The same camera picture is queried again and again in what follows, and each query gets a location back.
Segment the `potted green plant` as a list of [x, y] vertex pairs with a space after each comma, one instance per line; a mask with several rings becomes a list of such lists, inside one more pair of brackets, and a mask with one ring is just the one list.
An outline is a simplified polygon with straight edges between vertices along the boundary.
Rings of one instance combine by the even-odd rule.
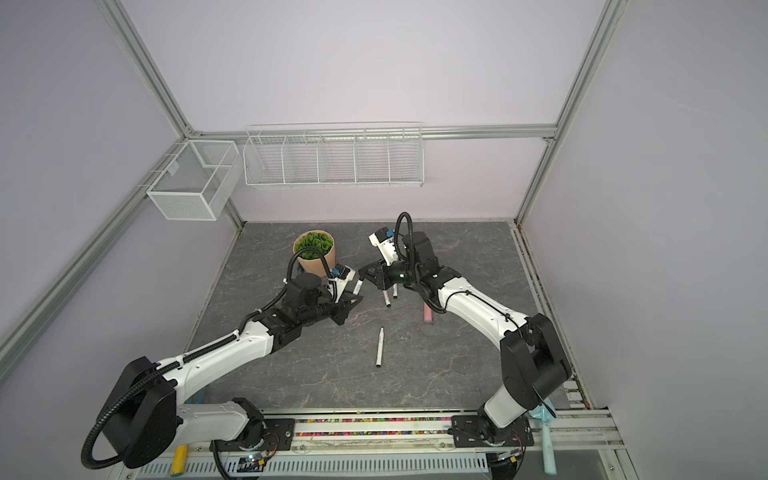
[[333, 236], [324, 230], [310, 230], [301, 234], [293, 244], [293, 252], [303, 250], [298, 262], [301, 268], [319, 277], [326, 277], [323, 262], [330, 270], [336, 265], [336, 249]]

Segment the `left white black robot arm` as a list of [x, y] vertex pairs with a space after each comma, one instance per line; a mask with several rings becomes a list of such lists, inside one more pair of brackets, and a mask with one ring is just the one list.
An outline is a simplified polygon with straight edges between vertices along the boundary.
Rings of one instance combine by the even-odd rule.
[[188, 404], [204, 387], [298, 339], [330, 319], [341, 325], [362, 296], [333, 278], [309, 273], [286, 281], [275, 299], [246, 315], [231, 333], [162, 361], [142, 356], [121, 373], [87, 434], [80, 453], [90, 470], [122, 463], [142, 467], [179, 446], [210, 441], [241, 450], [261, 448], [268, 435], [263, 413], [249, 400]]

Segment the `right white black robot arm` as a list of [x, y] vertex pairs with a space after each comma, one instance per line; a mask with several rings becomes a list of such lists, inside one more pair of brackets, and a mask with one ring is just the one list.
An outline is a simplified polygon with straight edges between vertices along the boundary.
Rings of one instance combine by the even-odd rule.
[[479, 408], [464, 433], [489, 445], [502, 444], [512, 424], [545, 400], [573, 374], [571, 362], [550, 318], [505, 307], [475, 288], [458, 271], [443, 266], [425, 233], [401, 240], [383, 227], [369, 236], [381, 258], [361, 268], [380, 290], [396, 285], [419, 294], [435, 313], [452, 313], [479, 331], [500, 352], [502, 385]]

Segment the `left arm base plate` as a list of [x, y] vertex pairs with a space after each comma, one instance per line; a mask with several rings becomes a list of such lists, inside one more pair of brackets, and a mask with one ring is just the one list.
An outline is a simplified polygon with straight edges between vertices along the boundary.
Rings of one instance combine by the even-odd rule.
[[266, 418], [260, 423], [246, 426], [236, 439], [224, 441], [220, 446], [226, 452], [288, 451], [294, 438], [296, 421], [293, 418]]

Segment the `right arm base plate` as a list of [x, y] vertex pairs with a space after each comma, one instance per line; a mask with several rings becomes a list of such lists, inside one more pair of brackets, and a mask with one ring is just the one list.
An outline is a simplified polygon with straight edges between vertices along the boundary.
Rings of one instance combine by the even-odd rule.
[[534, 445], [532, 429], [525, 415], [506, 427], [498, 427], [489, 418], [477, 413], [454, 415], [448, 433], [459, 448], [527, 448]]

